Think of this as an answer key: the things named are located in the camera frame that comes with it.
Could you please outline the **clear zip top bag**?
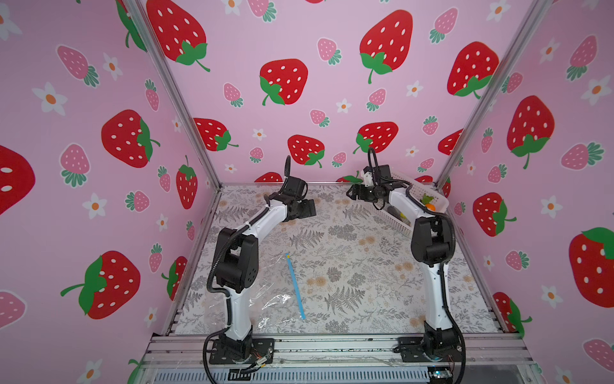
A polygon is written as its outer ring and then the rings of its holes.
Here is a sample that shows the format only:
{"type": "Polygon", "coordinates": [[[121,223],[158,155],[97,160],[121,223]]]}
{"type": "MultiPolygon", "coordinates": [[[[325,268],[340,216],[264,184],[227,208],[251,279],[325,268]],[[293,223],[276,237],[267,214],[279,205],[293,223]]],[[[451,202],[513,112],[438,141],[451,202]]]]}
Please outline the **clear zip top bag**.
{"type": "Polygon", "coordinates": [[[266,260],[253,285],[242,294],[257,329],[307,320],[301,284],[289,252],[266,260]]]}

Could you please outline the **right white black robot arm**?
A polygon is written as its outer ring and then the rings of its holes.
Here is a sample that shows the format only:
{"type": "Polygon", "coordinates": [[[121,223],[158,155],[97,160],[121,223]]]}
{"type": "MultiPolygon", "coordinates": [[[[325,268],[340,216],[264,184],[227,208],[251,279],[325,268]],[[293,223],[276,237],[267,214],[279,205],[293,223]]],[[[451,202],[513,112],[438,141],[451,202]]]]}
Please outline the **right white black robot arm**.
{"type": "Polygon", "coordinates": [[[412,224],[411,252],[425,280],[425,332],[421,348],[433,361],[464,350],[464,339],[449,309],[448,270],[456,251],[455,231],[449,216],[412,195],[411,182],[393,179],[388,166],[366,166],[364,181],[350,187],[351,200],[382,201],[412,224]]]}

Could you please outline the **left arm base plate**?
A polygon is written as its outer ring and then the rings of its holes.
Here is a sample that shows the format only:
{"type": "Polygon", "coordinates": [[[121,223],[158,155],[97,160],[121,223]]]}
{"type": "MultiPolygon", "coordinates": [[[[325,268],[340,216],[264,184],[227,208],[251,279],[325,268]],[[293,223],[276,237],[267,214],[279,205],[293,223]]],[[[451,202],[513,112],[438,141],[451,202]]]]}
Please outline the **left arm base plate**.
{"type": "Polygon", "coordinates": [[[263,363],[273,361],[275,339],[247,338],[240,342],[229,338],[215,340],[209,353],[208,363],[213,365],[254,364],[264,359],[263,363]]]}

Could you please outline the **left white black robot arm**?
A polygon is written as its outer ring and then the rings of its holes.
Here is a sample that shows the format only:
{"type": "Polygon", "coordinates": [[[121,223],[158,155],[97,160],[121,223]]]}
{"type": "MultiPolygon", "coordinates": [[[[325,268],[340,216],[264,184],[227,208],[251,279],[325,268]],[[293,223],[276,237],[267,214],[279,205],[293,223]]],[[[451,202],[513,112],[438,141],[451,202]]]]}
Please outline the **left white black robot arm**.
{"type": "Polygon", "coordinates": [[[248,358],[254,345],[249,292],[259,272],[259,243],[283,222],[316,215],[307,191],[307,182],[287,176],[279,191],[265,197],[254,217],[240,227],[222,229],[217,237],[206,289],[224,295],[226,326],[219,333],[219,349],[235,358],[248,358]]]}

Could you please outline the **white plastic basket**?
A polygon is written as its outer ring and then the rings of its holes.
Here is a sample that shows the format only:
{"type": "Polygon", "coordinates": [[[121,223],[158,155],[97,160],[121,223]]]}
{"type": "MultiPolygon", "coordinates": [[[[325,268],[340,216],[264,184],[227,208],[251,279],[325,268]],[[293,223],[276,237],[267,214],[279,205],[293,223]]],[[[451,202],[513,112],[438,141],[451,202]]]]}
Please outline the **white plastic basket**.
{"type": "MultiPolygon", "coordinates": [[[[412,184],[410,191],[411,195],[420,203],[423,203],[427,208],[434,208],[435,211],[439,213],[445,213],[447,211],[449,207],[449,200],[447,200],[444,195],[436,191],[435,186],[431,182],[423,184],[415,179],[411,179],[405,174],[397,172],[394,168],[391,169],[390,173],[394,179],[402,179],[410,182],[412,184]]],[[[389,203],[386,205],[385,211],[387,214],[392,216],[392,220],[395,222],[395,227],[402,233],[409,236],[413,230],[413,222],[416,215],[413,214],[411,218],[408,218],[401,208],[395,205],[390,205],[389,203]]]]}

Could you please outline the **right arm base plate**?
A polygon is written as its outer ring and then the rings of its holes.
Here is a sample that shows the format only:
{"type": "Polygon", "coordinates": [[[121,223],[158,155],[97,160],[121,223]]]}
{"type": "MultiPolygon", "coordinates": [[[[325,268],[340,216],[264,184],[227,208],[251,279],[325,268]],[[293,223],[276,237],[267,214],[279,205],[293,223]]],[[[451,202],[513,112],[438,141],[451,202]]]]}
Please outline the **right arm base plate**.
{"type": "Polygon", "coordinates": [[[438,347],[423,337],[399,337],[393,353],[404,363],[462,363],[466,355],[460,346],[438,347]]]}

